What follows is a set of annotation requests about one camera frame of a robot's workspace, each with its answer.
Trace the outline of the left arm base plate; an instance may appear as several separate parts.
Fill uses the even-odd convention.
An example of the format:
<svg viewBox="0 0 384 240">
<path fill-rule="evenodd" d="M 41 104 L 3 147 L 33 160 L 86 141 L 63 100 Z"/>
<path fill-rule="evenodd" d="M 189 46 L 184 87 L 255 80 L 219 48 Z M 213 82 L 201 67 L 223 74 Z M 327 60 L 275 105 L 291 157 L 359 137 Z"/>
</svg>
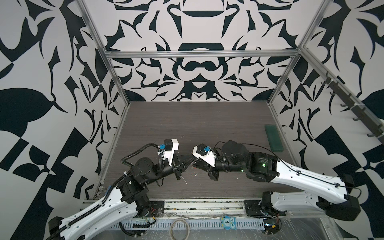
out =
<svg viewBox="0 0 384 240">
<path fill-rule="evenodd" d="M 157 217 L 164 212 L 164 201 L 149 201 L 137 203 L 137 218 L 140 217 Z"/>
</svg>

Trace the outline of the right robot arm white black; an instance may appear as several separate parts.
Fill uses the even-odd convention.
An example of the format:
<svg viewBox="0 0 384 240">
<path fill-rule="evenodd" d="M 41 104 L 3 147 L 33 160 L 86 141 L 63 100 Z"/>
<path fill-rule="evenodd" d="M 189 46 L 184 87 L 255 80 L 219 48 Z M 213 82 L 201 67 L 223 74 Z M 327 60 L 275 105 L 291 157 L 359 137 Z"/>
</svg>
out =
<svg viewBox="0 0 384 240">
<path fill-rule="evenodd" d="M 281 184 L 298 189 L 295 193 L 263 192 L 249 216 L 277 216 L 293 210 L 322 211 L 341 221 L 354 221 L 361 212 L 352 176 L 332 177 L 291 165 L 273 154 L 250 152 L 245 145 L 228 141 L 220 149 L 200 144 L 193 149 L 195 168 L 217 181 L 220 172 L 242 172 L 259 183 Z"/>
</svg>

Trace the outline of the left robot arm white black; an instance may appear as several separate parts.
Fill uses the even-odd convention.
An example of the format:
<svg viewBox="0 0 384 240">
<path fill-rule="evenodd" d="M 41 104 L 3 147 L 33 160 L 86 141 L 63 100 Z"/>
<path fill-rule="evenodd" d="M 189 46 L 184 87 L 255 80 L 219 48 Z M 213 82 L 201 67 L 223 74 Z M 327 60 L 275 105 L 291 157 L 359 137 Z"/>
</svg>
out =
<svg viewBox="0 0 384 240">
<path fill-rule="evenodd" d="M 48 239 L 91 240 L 121 221 L 146 216 L 151 207 L 148 185 L 169 175 L 180 179 L 196 157 L 188 154 L 174 160 L 170 166 L 160 169 L 149 158 L 139 159 L 112 184 L 103 198 L 70 217 L 50 220 Z"/>
</svg>

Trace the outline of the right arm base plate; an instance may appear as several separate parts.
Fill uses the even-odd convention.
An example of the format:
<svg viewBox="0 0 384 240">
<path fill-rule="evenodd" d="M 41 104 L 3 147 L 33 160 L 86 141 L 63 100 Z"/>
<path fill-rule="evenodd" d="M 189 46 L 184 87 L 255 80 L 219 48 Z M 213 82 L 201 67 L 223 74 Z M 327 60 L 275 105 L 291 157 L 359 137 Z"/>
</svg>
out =
<svg viewBox="0 0 384 240">
<path fill-rule="evenodd" d="M 261 200 L 244 200 L 244 206 L 248 217 L 266 218 L 269 214 L 262 208 Z"/>
</svg>

